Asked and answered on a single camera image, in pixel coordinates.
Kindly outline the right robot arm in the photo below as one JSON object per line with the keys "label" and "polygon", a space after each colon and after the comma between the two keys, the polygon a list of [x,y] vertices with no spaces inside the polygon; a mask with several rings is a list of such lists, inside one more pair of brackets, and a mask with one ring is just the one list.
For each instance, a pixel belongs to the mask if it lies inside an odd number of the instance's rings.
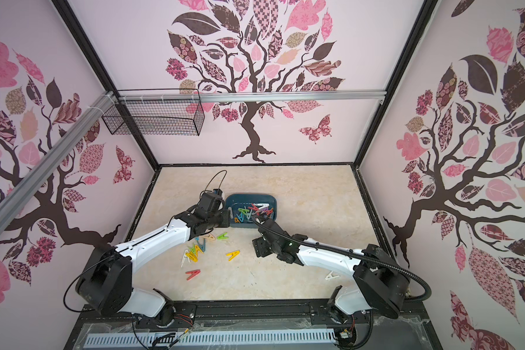
{"label": "right robot arm", "polygon": [[261,234],[254,240],[259,258],[273,254],[288,264],[322,268],[353,279],[332,294],[335,312],[353,315],[370,310],[391,319],[400,316],[410,278],[379,246],[343,249],[304,235],[290,236],[271,218],[255,216],[253,223]]}

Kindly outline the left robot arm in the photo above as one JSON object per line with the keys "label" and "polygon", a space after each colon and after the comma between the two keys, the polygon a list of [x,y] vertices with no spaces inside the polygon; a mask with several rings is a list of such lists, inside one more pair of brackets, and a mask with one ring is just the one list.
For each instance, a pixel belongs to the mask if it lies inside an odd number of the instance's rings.
{"label": "left robot arm", "polygon": [[173,300],[158,290],[134,287],[134,274],[164,252],[229,226],[223,191],[205,190],[197,204],[153,232],[117,246],[96,247],[75,282],[75,292],[101,316],[130,313],[160,327],[170,325],[176,316]]}

